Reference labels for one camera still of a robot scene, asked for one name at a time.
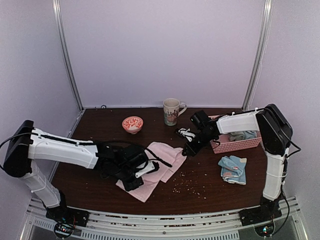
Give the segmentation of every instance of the pink basket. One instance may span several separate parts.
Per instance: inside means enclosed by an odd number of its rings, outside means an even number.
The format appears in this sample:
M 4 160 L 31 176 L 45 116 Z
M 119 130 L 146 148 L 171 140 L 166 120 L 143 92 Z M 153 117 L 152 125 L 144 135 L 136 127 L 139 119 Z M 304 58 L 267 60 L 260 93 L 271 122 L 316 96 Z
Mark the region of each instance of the pink basket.
M 229 141 L 227 134 L 220 135 L 218 141 L 221 143 L 220 145 L 216 142 L 211 141 L 211 147 L 213 149 L 213 152 L 215 154 L 221 154 L 221 153 L 227 153 L 227 152 L 233 152 L 243 149 L 251 149 L 256 148 L 259 143 L 261 142 L 261 135 L 260 132 L 257 132 L 257 137 L 247 140 L 241 140 L 241 141 Z

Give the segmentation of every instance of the white mug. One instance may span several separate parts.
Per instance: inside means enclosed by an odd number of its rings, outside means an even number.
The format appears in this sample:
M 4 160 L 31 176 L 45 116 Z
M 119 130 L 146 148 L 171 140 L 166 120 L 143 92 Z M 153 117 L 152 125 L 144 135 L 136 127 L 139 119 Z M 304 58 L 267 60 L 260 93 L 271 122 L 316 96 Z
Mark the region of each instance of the white mug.
M 178 122 L 178 117 L 187 109 L 184 102 L 175 98 L 167 98 L 163 101 L 164 123 L 168 126 L 174 126 Z

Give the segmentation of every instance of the folded blue cloth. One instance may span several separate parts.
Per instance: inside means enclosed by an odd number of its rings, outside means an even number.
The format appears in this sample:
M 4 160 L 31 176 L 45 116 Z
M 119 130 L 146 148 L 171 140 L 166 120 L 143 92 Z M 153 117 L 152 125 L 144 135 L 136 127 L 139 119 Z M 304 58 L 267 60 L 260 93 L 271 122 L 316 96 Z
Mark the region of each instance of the folded blue cloth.
M 231 142 L 255 139 L 257 137 L 257 132 L 256 131 L 234 131 L 234 132 L 228 133 L 228 137 Z
M 246 185 L 246 163 L 246 158 L 239 158 L 237 156 L 222 157 L 218 162 L 218 165 L 222 167 L 221 177 L 225 182 L 230 184 Z

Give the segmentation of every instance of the pink cloth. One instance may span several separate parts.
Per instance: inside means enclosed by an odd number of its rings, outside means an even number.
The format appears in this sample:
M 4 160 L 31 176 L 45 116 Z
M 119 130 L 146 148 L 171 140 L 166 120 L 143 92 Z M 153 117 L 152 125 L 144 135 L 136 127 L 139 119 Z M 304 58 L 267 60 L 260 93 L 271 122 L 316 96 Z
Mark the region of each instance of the pink cloth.
M 161 162 L 157 161 L 159 163 L 158 171 L 142 175 L 144 184 L 135 190 L 128 191 L 130 195 L 144 203 L 150 197 L 158 183 L 160 181 L 166 183 L 187 158 L 186 156 L 182 156 L 183 149 L 181 147 L 173 148 L 162 142 L 152 142 L 148 146 L 148 149 L 150 149 L 159 158 L 170 163 L 172 167 L 165 166 Z M 145 152 L 149 159 L 154 159 L 148 151 Z M 123 190 L 125 189 L 121 180 L 118 180 L 116 185 Z

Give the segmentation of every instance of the red bowl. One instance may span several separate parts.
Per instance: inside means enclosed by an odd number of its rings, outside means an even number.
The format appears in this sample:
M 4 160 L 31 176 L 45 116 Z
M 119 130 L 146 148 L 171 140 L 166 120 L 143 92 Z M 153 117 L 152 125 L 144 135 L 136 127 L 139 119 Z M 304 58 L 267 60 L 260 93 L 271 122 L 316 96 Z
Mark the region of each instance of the red bowl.
M 142 129 L 144 121 L 141 117 L 130 116 L 122 122 L 122 127 L 130 134 L 136 134 Z

